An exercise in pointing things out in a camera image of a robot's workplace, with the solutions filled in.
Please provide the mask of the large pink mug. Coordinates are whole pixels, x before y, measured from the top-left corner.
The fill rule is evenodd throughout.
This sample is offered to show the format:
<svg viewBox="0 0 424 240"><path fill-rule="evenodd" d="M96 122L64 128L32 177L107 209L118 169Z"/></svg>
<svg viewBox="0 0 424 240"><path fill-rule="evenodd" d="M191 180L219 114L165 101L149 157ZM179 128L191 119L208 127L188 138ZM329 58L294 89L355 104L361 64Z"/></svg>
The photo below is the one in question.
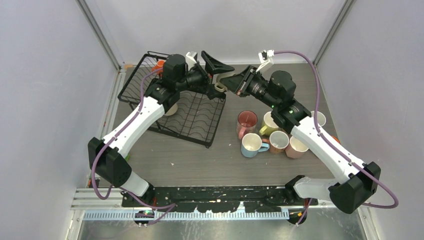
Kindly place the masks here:
<svg viewBox="0 0 424 240"><path fill-rule="evenodd" d="M246 134L252 133L258 122L257 115L250 110L244 110L237 116L236 135L241 140Z"/></svg>

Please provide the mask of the black wire dish rack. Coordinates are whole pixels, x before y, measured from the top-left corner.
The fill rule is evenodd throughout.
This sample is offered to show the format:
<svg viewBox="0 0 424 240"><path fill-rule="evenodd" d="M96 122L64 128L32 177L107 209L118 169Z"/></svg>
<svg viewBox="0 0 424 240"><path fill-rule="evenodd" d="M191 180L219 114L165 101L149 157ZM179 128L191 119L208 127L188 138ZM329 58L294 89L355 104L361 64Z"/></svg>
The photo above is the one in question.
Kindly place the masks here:
<svg viewBox="0 0 424 240"><path fill-rule="evenodd" d="M153 75L144 77L152 71L157 61L165 60L170 54L148 51L138 64L131 68L131 73L118 94L121 104L127 104L126 111L133 111L140 103L140 87L147 88ZM148 130L175 137L209 148L215 138L220 118L226 103L225 98L209 99L206 95L194 91L182 91L177 102L178 110L174 115L162 116Z"/></svg>

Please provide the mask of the orange cup top tier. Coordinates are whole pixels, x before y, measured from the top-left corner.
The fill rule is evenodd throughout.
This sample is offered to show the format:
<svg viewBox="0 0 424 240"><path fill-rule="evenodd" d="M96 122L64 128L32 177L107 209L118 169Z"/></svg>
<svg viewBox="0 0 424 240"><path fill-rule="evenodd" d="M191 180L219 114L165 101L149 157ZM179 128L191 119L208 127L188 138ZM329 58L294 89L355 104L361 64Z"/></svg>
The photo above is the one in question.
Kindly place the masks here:
<svg viewBox="0 0 424 240"><path fill-rule="evenodd" d="M156 63L156 65L155 65L155 67L152 68L152 71L155 71L157 69L163 68L165 62L166 61L165 60L162 60L162 59L161 60L158 60L157 63Z"/></svg>

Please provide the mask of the orange cup tier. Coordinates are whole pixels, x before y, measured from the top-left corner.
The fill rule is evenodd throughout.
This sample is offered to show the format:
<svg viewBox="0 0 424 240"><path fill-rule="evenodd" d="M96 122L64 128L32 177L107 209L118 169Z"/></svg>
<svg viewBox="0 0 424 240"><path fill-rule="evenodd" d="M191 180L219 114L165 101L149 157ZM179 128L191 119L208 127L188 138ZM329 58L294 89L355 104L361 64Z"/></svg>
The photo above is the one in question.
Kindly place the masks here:
<svg viewBox="0 0 424 240"><path fill-rule="evenodd" d="M161 60L158 60L157 63L156 63L156 65L155 65L155 67L152 68L152 71L155 71L157 69L163 68L165 62L166 61L165 60L162 60L162 59Z"/></svg>
<svg viewBox="0 0 424 240"><path fill-rule="evenodd" d="M339 141L339 139L337 138L337 137L335 137L335 136L331 136L339 145L341 144L341 142Z"/></svg>

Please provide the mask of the light green mug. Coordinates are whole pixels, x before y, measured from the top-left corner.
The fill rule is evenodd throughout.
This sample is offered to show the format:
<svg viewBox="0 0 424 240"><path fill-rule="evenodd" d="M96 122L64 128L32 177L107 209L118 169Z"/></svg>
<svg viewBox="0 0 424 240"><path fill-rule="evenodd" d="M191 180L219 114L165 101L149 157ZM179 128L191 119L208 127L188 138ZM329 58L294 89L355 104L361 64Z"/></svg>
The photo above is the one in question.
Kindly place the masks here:
<svg viewBox="0 0 424 240"><path fill-rule="evenodd" d="M259 134L262 136L270 136L273 132L280 130L279 126L274 122L271 113L269 111L263 116L262 125L259 130Z"/></svg>

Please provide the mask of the light blue cup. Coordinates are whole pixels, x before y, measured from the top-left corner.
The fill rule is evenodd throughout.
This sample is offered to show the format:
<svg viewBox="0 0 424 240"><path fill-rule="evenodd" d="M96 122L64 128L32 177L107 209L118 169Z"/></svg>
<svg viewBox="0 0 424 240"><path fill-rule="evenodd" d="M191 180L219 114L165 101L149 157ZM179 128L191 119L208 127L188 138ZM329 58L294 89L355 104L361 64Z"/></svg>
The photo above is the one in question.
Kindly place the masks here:
<svg viewBox="0 0 424 240"><path fill-rule="evenodd" d="M248 133L241 140L241 154L246 158L253 158L258 153L266 152L270 145L256 133Z"/></svg>

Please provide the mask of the small pink cup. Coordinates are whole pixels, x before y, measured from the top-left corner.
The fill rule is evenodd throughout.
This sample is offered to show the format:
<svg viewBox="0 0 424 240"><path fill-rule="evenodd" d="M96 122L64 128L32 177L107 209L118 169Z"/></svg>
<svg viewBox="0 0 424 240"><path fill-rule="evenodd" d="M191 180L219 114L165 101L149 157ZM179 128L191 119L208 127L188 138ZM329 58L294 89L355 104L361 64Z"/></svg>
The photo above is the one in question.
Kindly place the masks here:
<svg viewBox="0 0 424 240"><path fill-rule="evenodd" d="M277 130L272 132L268 138L263 138L262 141L269 144L270 153L280 154L289 145L290 138L285 132Z"/></svg>

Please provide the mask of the pink cup rack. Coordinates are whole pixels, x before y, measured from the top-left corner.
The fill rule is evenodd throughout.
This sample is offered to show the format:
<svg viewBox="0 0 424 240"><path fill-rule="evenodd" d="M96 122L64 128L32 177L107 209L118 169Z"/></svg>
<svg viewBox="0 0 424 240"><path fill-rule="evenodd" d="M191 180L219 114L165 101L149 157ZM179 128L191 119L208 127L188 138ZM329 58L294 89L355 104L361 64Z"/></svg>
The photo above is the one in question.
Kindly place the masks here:
<svg viewBox="0 0 424 240"><path fill-rule="evenodd" d="M295 138L294 136L291 136L289 138L288 146L285 149L285 153L287 157L291 159L299 159L308 150L309 148L303 142L301 142L299 139Z"/></svg>

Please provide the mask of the blue floral mug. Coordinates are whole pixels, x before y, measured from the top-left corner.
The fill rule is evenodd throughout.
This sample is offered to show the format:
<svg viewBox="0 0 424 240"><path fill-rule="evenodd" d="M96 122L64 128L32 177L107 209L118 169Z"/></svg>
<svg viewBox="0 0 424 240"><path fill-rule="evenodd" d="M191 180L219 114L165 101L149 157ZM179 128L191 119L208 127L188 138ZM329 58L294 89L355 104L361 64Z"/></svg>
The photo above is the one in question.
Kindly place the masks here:
<svg viewBox="0 0 424 240"><path fill-rule="evenodd" d="M311 111L311 117L314 121L316 120L320 128L322 128L327 122L326 116L320 111Z"/></svg>

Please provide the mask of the beige mug top tier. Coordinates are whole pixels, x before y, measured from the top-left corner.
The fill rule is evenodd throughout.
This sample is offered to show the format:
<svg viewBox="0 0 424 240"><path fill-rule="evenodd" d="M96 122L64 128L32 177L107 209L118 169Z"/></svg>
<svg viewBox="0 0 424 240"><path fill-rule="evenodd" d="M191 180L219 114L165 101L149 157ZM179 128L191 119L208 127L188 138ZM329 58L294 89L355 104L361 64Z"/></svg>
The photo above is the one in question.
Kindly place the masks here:
<svg viewBox="0 0 424 240"><path fill-rule="evenodd" d="M228 90L228 88L221 83L221 80L223 78L231 77L233 75L234 75L233 72L218 74L216 77L216 83L214 84L214 89L220 93L225 93Z"/></svg>

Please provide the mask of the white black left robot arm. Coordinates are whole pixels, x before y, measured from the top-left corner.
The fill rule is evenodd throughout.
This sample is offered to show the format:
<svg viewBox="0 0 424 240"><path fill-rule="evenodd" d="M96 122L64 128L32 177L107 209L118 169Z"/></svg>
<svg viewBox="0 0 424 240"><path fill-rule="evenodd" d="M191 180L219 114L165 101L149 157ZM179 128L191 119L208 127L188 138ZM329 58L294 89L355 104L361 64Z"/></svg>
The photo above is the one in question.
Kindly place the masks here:
<svg viewBox="0 0 424 240"><path fill-rule="evenodd" d="M152 185L135 173L125 158L145 131L179 101L181 92L197 92L211 99L220 95L212 77L235 69L205 51L201 57L204 66L198 62L196 52L168 55L161 66L144 77L157 76L147 88L140 86L140 102L133 112L102 139L93 137L88 142L91 177L98 175L113 187L131 192L141 207L153 202L153 193L148 190Z"/></svg>

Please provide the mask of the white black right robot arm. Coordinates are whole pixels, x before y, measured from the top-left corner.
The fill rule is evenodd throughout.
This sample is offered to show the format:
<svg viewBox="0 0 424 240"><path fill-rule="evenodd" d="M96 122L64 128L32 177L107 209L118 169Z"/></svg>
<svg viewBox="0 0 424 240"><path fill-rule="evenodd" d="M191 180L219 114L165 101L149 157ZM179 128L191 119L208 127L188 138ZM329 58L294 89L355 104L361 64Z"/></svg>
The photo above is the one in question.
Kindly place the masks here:
<svg viewBox="0 0 424 240"><path fill-rule="evenodd" d="M277 70L266 80L250 65L238 74L219 74L217 83L241 98L251 95L271 107L278 127L305 144L333 174L333 179L295 177L286 184L288 203L299 205L306 198L326 200L351 214L377 191L371 178L379 179L381 168L355 157L315 125L311 112L294 98L296 84L287 71Z"/></svg>

